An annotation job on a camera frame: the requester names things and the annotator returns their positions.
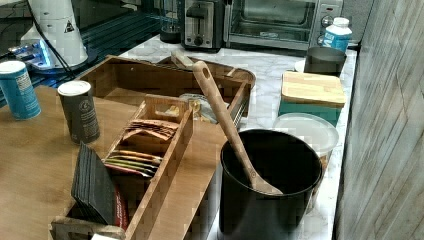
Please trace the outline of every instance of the toaster oven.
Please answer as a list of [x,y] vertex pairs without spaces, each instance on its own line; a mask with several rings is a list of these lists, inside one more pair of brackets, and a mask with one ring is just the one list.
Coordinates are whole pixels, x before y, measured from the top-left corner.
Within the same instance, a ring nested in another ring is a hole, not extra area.
[[307,50],[341,15],[343,0],[227,0],[224,42]]

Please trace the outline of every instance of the blue light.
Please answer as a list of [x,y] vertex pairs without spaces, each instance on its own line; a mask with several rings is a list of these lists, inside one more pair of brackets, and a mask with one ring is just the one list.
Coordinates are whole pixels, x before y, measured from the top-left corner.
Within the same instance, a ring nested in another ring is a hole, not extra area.
[[46,65],[50,66],[50,58],[49,54],[47,53],[47,47],[44,45],[44,41],[40,40],[40,46],[41,46],[41,52],[43,53],[43,59],[46,61]]

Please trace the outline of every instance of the black pot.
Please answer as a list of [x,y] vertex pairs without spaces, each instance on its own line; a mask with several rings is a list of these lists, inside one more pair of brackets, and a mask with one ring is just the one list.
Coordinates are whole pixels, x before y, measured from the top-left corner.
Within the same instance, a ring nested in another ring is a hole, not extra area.
[[330,47],[312,47],[305,59],[305,73],[315,73],[340,77],[346,61],[346,54]]
[[259,175],[283,196],[253,190],[227,142],[223,166],[218,238],[291,239],[300,223],[322,170],[319,157],[303,141],[282,132],[248,130],[240,133]]

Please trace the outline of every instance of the white bottle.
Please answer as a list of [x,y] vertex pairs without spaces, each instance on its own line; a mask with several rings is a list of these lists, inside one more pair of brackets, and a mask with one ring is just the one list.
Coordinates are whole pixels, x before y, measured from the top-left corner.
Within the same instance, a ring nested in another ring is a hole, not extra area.
[[346,52],[351,36],[352,31],[349,29],[349,20],[346,18],[334,18],[333,24],[325,29],[322,46]]

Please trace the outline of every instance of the wooden wall panel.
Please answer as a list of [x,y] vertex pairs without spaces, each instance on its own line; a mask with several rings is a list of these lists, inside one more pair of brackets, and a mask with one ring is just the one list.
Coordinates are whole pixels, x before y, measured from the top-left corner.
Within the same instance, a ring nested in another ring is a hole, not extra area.
[[424,1],[375,1],[359,54],[334,236],[423,239]]

